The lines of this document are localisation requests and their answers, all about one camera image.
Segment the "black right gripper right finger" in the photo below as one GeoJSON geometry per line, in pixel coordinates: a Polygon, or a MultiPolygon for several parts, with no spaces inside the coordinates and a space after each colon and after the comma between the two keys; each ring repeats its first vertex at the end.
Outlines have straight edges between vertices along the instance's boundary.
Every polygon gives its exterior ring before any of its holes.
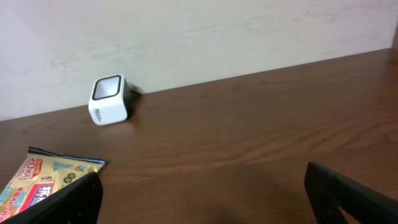
{"type": "Polygon", "coordinates": [[[318,223],[397,223],[397,201],[320,163],[309,162],[304,186],[318,223]]]}

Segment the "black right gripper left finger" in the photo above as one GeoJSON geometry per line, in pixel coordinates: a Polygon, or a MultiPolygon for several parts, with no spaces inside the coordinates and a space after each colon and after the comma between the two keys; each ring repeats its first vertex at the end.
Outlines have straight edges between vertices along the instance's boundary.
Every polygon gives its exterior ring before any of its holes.
{"type": "Polygon", "coordinates": [[[5,224],[96,224],[103,199],[99,175],[90,172],[5,224]]]}

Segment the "yellow snack bag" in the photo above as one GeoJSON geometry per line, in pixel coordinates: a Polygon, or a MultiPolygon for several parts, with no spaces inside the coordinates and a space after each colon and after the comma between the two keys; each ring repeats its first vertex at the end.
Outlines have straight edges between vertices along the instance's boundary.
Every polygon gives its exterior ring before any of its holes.
{"type": "Polygon", "coordinates": [[[30,146],[27,159],[1,192],[1,221],[23,212],[90,172],[105,159],[74,156],[30,146]]]}

